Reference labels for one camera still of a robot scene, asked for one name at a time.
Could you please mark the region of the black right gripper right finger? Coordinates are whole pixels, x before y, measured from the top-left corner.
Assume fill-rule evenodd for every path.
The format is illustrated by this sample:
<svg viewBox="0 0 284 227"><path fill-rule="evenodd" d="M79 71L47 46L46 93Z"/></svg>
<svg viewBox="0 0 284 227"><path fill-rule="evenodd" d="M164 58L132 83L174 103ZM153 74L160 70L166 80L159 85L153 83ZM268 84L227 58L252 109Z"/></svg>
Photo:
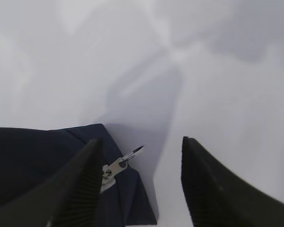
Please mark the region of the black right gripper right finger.
<svg viewBox="0 0 284 227"><path fill-rule="evenodd" d="M284 227L284 203L235 175L197 140L182 140L181 183L195 227Z"/></svg>

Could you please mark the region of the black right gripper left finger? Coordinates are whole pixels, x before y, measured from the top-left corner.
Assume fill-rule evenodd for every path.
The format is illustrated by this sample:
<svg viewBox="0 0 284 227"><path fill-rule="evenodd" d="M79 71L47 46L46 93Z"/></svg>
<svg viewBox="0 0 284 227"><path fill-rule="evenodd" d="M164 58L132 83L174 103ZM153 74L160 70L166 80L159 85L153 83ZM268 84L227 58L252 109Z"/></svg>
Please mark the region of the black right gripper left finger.
<svg viewBox="0 0 284 227"><path fill-rule="evenodd" d="M92 227L102 184L103 142L90 140L40 177L0 157L0 227Z"/></svg>

